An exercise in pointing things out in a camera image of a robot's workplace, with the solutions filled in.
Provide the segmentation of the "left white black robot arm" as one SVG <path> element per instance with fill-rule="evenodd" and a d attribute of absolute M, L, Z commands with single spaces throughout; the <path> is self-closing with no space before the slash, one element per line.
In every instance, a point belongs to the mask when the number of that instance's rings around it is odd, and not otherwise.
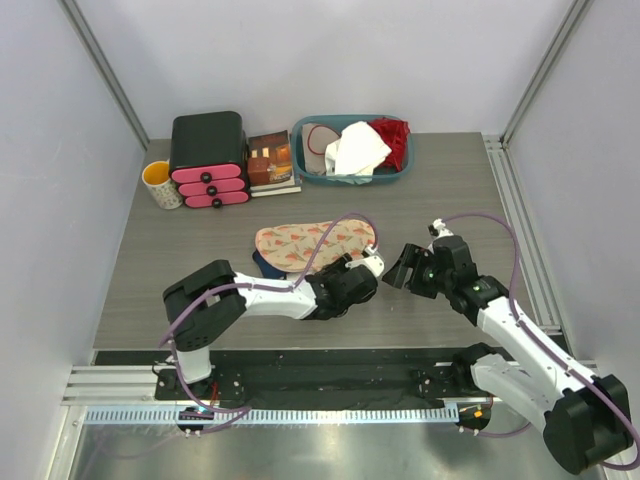
<path fill-rule="evenodd" d="M 320 271 L 295 281 L 250 277 L 215 260 L 168 287 L 162 294 L 181 369 L 179 388 L 190 398 L 205 397 L 213 385 L 209 346 L 237 320 L 280 316 L 330 320 L 376 293 L 384 261 L 378 255 L 353 260 L 343 255 Z"/>

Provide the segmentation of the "pink mesh laundry bag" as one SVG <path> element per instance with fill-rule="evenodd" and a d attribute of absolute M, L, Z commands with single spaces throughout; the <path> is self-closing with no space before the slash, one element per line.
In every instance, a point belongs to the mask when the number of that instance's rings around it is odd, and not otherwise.
<path fill-rule="evenodd" d="M 331 222 L 285 224 L 259 230 L 255 236 L 257 253 L 268 265 L 285 273 L 302 272 Z M 315 272 L 344 254 L 360 259 L 362 251 L 376 240 L 374 229 L 357 220 L 341 220 L 322 241 L 311 267 Z"/>

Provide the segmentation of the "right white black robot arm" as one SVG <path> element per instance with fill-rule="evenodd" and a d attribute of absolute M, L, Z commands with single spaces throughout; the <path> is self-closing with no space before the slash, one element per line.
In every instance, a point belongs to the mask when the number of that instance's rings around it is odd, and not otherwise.
<path fill-rule="evenodd" d="M 599 377 L 544 334 L 496 278 L 481 275 L 468 244 L 440 236 L 422 248 L 406 244 L 383 280 L 426 298 L 443 295 L 452 309 L 493 338 L 460 351 L 451 380 L 457 391 L 491 393 L 524 417 L 554 460 L 578 475 L 632 447 L 628 393 L 615 376 Z"/>

